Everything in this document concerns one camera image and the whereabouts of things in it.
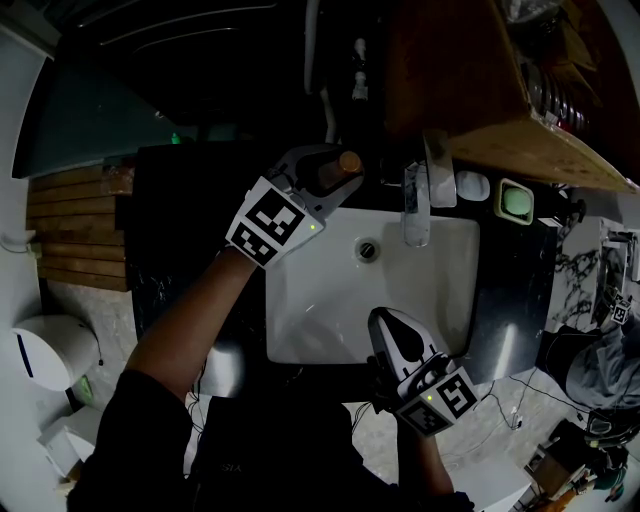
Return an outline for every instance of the plastic bag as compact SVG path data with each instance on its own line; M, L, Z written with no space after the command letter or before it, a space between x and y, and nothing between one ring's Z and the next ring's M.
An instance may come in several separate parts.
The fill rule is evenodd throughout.
M502 0L507 23L526 23L549 11L555 12L564 0Z

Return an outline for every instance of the bottle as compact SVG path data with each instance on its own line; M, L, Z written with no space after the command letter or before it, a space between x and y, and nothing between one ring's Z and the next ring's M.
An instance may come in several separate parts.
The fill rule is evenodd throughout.
M318 185L330 190L340 182L362 172L362 160L353 151L343 152L337 160L327 162L318 169Z

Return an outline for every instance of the green soap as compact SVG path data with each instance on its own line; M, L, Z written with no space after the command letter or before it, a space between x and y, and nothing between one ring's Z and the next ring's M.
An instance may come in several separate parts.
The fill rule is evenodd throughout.
M520 188L508 188L502 200L511 215L527 215L531 211L531 197Z

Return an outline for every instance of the wooden panel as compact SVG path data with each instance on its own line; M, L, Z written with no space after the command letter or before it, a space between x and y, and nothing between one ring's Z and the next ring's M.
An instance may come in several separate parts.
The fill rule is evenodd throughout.
M37 233L41 243L124 245L124 231L45 231Z
M91 213L115 213L114 196L94 199L76 199L57 203L32 204L27 206L27 219L34 217L54 217L56 215L86 215Z
M34 229L38 233L44 231L114 231L116 229L116 216L105 214L40 217L28 219L27 229Z
M65 258L86 258L90 260L124 261L124 247L109 245L44 243L44 256L61 256Z
M130 196L132 190L133 179L130 176L117 176L93 183L82 183L80 185L69 185L68 187L50 188L40 192L30 192L27 203L32 205L112 195Z
M39 178L33 178L29 183L31 192L38 192L48 188L77 185L78 183L90 183L102 179L102 164L90 167L80 167L71 171L57 172Z
M534 119L487 126L449 142L455 159L526 178L618 192L639 190L584 142Z
M99 276L96 274L83 274L81 272L68 272L55 268L38 267L38 277L51 279L61 283L79 284L90 288L102 288L126 292L127 280L123 277Z
M124 262L87 260L83 258L60 258L58 256L43 256L38 265L45 268L58 268L85 274L101 276L126 277Z

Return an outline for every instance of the white sink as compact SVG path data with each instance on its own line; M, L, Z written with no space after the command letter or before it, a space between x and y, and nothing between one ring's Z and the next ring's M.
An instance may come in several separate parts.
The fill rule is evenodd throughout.
M357 256L366 242L377 245L369 263ZM439 350L460 354L479 244L480 227L471 220L431 217L429 245L418 249L404 243L400 213L338 209L322 233L267 270L267 356L278 363L365 363L373 354L367 319L378 306L407 313L429 329Z

